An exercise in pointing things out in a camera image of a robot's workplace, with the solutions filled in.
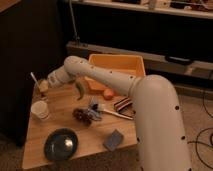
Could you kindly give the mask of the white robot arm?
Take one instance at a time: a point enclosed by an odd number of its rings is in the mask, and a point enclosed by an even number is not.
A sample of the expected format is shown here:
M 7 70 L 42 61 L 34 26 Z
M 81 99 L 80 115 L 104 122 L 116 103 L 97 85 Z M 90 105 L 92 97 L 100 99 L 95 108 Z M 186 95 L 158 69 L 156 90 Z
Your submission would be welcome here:
M 47 80 L 50 87 L 60 87 L 77 76 L 90 77 L 132 100 L 142 171 L 192 171 L 179 99 L 168 79 L 129 75 L 69 56 Z

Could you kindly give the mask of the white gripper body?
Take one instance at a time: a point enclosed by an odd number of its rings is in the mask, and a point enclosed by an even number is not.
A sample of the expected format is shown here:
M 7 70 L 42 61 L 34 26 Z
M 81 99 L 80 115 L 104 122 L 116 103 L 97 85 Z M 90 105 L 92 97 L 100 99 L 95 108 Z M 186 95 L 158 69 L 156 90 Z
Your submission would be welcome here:
M 74 76 L 70 75 L 64 66 L 55 69 L 47 76 L 48 84 L 51 88 L 61 87 L 64 84 L 74 80 Z

